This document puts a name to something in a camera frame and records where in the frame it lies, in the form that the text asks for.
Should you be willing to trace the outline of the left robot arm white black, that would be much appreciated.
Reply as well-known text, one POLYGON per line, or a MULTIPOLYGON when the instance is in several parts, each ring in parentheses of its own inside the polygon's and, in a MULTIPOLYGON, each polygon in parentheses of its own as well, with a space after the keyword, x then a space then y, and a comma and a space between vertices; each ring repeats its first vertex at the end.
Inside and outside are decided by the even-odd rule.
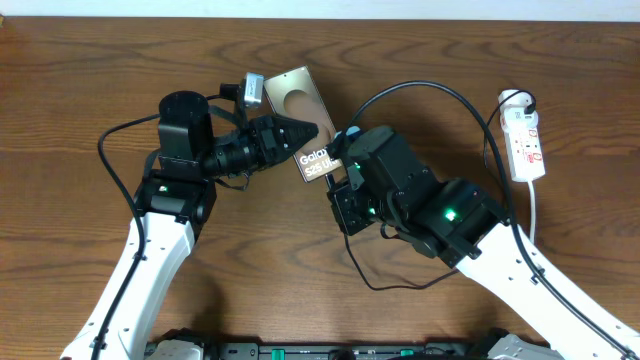
POLYGON ((278 165, 315 138, 312 122, 246 116, 241 88, 227 112, 193 91, 164 97, 154 118, 160 146, 125 200, 132 212, 123 253, 64 359, 141 359, 168 288, 190 255, 225 178, 278 165))

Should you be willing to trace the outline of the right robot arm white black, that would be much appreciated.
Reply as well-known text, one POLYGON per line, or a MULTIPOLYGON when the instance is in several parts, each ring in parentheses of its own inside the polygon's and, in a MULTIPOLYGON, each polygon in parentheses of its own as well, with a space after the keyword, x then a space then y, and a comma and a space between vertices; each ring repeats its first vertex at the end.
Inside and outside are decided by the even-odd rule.
POLYGON ((329 146, 347 175, 327 193, 340 231, 379 222, 483 286, 565 359, 636 359, 639 333, 590 298, 462 178, 441 182, 388 126, 350 128, 329 146))

